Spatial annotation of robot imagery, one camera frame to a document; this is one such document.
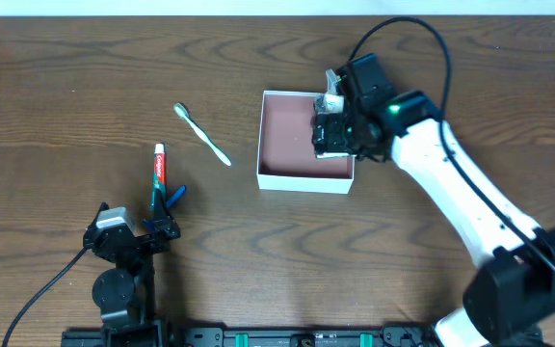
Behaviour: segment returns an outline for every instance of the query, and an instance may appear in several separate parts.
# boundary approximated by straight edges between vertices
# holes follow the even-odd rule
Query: white wall
[[[555,14],[555,0],[0,0],[0,15]]]

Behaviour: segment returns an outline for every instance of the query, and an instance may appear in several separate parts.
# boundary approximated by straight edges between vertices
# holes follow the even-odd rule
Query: white toothbrush
[[[192,126],[192,129],[194,130],[195,133],[197,133],[198,137],[203,142],[208,144],[211,149],[213,149],[213,152],[216,153],[218,158],[220,158],[220,160],[222,160],[223,163],[225,163],[227,166],[230,166],[232,164],[230,162],[230,159],[228,159],[228,157],[226,156],[226,154],[222,152],[222,150],[219,149],[211,141],[211,139],[209,139],[209,136],[207,136],[204,130],[200,129],[200,127],[192,120],[192,118],[190,117],[190,112],[188,112],[188,109],[185,107],[185,105],[183,105],[180,102],[177,102],[174,104],[173,109],[181,118],[183,118],[185,121],[188,122],[188,124],[190,124],[190,126]]]

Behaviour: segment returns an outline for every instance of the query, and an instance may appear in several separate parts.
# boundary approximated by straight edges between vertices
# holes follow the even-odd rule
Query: wooden table
[[[448,119],[490,179],[555,226],[555,17],[434,17],[454,58]],[[172,318],[247,326],[433,321],[475,269],[457,233],[391,163],[357,164],[348,196],[259,191],[264,90],[321,92],[377,17],[0,18],[0,343],[19,309],[81,248],[101,201],[148,215],[153,145],[169,149],[173,253],[156,257]],[[399,24],[378,52],[403,90],[438,100],[433,39]],[[184,101],[230,155],[179,120]],[[112,265],[92,254],[46,293],[13,346],[99,327],[91,298]],[[555,316],[542,323],[555,344]]]

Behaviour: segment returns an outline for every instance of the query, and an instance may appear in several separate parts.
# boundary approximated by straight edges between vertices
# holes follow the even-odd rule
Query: open box
[[[318,93],[265,91],[256,177],[260,189],[347,194],[355,177],[352,157],[316,159],[313,100]]]

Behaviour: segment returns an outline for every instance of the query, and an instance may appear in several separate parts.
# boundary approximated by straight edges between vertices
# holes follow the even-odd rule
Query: toothpaste tube
[[[164,144],[155,145],[153,155],[153,192],[151,193],[151,211],[155,200],[155,190],[162,194],[162,201],[166,201],[166,146]]]

